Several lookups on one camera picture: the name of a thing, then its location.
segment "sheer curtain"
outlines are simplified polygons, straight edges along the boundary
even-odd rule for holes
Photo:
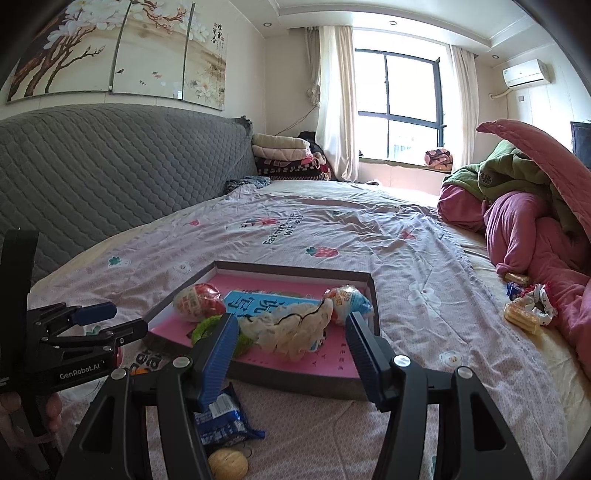
[[[306,27],[306,53],[310,66],[310,88],[306,92],[310,103],[320,103],[320,33],[318,27]]]
[[[446,133],[453,137],[453,171],[472,163],[474,141],[478,126],[478,80],[474,54],[460,47],[450,46],[450,63],[457,84],[457,109],[450,115]]]
[[[357,181],[355,65],[352,27],[320,27],[320,112],[317,139],[336,175]]]

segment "green blanket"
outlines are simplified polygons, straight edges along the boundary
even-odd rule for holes
[[[565,233],[583,230],[548,175],[507,140],[502,140],[484,162],[462,167],[446,177],[443,185],[457,185],[490,203],[509,192],[533,193],[550,202]]]

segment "television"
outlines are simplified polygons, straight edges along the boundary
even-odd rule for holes
[[[573,153],[591,170],[591,124],[571,122],[573,132]]]

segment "blue gripper pad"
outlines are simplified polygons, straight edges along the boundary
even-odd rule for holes
[[[378,410],[389,411],[390,402],[396,396],[390,367],[394,351],[386,339],[371,333],[367,320],[358,312],[347,317],[345,338],[368,400]]]
[[[117,315],[117,307],[113,303],[106,301],[97,305],[79,308],[70,316],[70,320],[76,325],[90,325],[91,323],[109,320],[115,315]]]
[[[206,339],[211,343],[208,343],[207,348],[199,354],[200,358],[196,362],[196,367],[203,365],[205,360],[205,365],[201,367],[200,371],[201,393],[197,398],[202,412],[206,411],[220,394],[223,379],[230,366],[238,341],[238,333],[239,327],[236,317],[229,313],[224,314],[212,335]]]

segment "quilted sofa cover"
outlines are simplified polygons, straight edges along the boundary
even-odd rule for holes
[[[256,174],[252,124],[149,105],[71,105],[0,122],[0,242],[40,231],[34,280],[129,228]]]

